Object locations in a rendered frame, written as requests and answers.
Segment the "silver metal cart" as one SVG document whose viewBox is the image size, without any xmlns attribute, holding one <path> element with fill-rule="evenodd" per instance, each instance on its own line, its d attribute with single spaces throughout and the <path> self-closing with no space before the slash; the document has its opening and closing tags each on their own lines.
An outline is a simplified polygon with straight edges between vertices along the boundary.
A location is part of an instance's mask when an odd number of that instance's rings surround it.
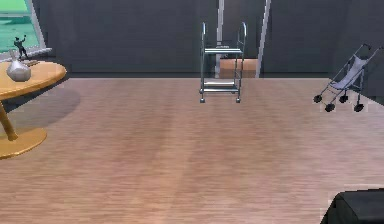
<svg viewBox="0 0 384 224">
<path fill-rule="evenodd" d="M 247 45 L 248 26 L 241 22 L 235 44 L 230 40 L 208 43 L 207 23 L 200 32 L 200 103 L 207 93 L 236 94 L 236 103 L 241 102 L 241 88 Z"/>
</svg>

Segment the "round yellow wooden table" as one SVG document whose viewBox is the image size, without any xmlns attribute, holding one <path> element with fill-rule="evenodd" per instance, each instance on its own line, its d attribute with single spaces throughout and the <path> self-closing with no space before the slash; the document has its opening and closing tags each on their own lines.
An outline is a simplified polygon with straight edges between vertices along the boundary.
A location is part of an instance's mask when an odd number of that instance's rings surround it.
<svg viewBox="0 0 384 224">
<path fill-rule="evenodd" d="M 0 160 L 8 159 L 26 153 L 40 145 L 47 137 L 43 128 L 26 128 L 16 132 L 2 104 L 3 100 L 22 96 L 45 87 L 51 86 L 63 79 L 66 68 L 54 62 L 40 61 L 30 67 L 31 78 L 25 82 L 15 82 L 6 73 L 10 62 L 0 63 Z"/>
</svg>

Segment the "grey baby stroller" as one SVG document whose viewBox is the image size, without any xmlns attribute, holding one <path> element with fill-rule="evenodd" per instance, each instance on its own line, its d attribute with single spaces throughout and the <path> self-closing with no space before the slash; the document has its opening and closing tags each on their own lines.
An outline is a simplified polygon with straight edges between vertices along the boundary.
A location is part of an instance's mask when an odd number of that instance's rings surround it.
<svg viewBox="0 0 384 224">
<path fill-rule="evenodd" d="M 360 56 L 359 52 L 362 48 L 367 48 L 368 50 L 372 49 L 370 45 L 363 43 L 347 60 L 337 74 L 328 82 L 325 88 L 318 95 L 313 97 L 314 103 L 323 103 L 322 95 L 325 91 L 330 91 L 334 95 L 329 103 L 325 103 L 324 110 L 326 112 L 331 112 L 335 109 L 336 98 L 339 98 L 340 103 L 345 103 L 349 99 L 347 92 L 351 88 L 355 88 L 358 92 L 354 111 L 360 112 L 364 109 L 364 105 L 360 102 L 360 98 L 367 65 L 379 51 L 384 50 L 384 46 L 378 47 L 370 56 Z"/>
</svg>

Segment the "grey round vase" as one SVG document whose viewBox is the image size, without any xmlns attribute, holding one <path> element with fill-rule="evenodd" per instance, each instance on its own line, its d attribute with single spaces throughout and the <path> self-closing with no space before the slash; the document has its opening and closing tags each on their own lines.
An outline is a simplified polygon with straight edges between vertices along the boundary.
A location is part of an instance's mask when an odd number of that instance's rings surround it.
<svg viewBox="0 0 384 224">
<path fill-rule="evenodd" d="M 15 82 L 26 82 L 31 78 L 31 69 L 19 61 L 13 50 L 9 51 L 11 63 L 8 66 L 6 73 Z"/>
</svg>

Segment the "black figure statuette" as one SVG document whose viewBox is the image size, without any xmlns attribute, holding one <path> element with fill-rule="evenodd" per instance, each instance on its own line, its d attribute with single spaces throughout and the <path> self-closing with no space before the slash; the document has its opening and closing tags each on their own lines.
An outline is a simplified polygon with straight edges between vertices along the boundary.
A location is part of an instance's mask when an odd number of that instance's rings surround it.
<svg viewBox="0 0 384 224">
<path fill-rule="evenodd" d="M 25 41 L 26 41 L 26 37 L 23 37 L 22 39 L 20 39 L 19 37 L 15 38 L 14 45 L 19 50 L 19 58 L 22 58 L 22 56 L 29 58 L 29 56 L 27 55 L 27 51 L 26 51 L 25 47 L 23 46 L 23 43 Z"/>
</svg>

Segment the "window with green view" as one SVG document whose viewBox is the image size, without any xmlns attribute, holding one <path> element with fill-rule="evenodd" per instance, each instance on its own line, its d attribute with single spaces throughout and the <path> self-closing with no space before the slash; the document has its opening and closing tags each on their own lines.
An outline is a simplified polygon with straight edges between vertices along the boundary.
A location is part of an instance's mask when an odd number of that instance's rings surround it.
<svg viewBox="0 0 384 224">
<path fill-rule="evenodd" d="M 41 31 L 32 0 L 0 0 L 0 62 L 11 61 L 10 50 L 18 56 L 15 38 L 22 43 L 29 57 L 51 51 Z"/>
</svg>

